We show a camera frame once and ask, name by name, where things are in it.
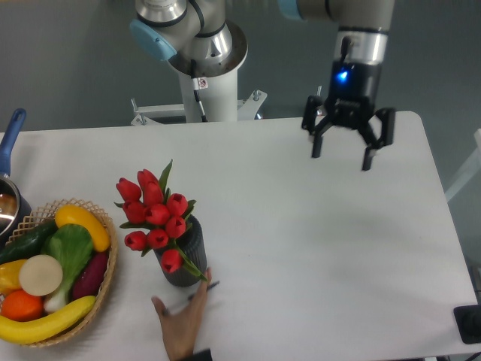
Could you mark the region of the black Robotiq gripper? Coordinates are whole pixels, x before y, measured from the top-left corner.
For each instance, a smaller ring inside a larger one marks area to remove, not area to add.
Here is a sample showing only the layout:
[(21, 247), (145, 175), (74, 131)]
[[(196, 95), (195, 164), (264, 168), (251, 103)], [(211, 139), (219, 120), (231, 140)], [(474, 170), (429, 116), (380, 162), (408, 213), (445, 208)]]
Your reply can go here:
[[(334, 62), (328, 97), (309, 96), (304, 107), (301, 128), (313, 139), (312, 158), (319, 158), (323, 135), (333, 125), (360, 129), (366, 143), (362, 171), (371, 169), (377, 151), (394, 142), (395, 109), (381, 108), (374, 113), (382, 66), (360, 62)], [(327, 114), (316, 123), (318, 110), (324, 105)], [(375, 136), (370, 120), (381, 122), (380, 136)]]

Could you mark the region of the bare human hand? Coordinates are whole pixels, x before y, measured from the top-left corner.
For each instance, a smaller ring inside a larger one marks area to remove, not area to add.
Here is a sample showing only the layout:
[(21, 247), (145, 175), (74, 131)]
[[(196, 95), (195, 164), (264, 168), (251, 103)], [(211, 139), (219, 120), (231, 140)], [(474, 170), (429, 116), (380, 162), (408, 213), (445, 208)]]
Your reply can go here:
[(157, 296), (151, 298), (158, 314), (162, 340), (169, 360), (182, 360), (194, 354), (196, 338), (207, 303), (207, 287), (212, 280), (210, 268), (207, 268), (204, 276), (207, 282), (201, 282), (192, 300), (177, 314), (168, 312), (163, 301)]

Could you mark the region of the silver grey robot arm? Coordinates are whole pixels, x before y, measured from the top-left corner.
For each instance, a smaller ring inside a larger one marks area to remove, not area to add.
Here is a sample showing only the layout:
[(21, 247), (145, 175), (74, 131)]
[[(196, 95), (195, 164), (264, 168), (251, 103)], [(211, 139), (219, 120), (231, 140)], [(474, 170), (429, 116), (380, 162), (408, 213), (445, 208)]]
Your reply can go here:
[[(272, 14), (256, 15), (257, 28), (289, 58), (291, 36), (280, 19), (329, 20), (337, 37), (327, 96), (307, 99), (301, 126), (313, 157), (334, 126), (357, 131), (365, 143), (362, 168), (393, 142), (395, 112), (375, 100), (395, 4), (392, 1), (281, 1)], [(137, 1), (129, 29), (138, 46), (177, 73), (190, 123), (254, 118), (261, 101), (237, 100), (237, 72), (248, 52), (242, 29), (226, 16), (224, 1)]]

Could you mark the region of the dark sleeve forearm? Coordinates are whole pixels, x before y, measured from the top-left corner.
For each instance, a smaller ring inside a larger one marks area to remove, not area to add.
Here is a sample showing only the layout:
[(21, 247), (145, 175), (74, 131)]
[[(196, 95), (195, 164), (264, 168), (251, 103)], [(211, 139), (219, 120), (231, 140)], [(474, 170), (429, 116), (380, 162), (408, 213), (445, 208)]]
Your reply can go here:
[(193, 353), (182, 358), (177, 359), (177, 361), (213, 361), (213, 357), (210, 349), (201, 350), (199, 352)]

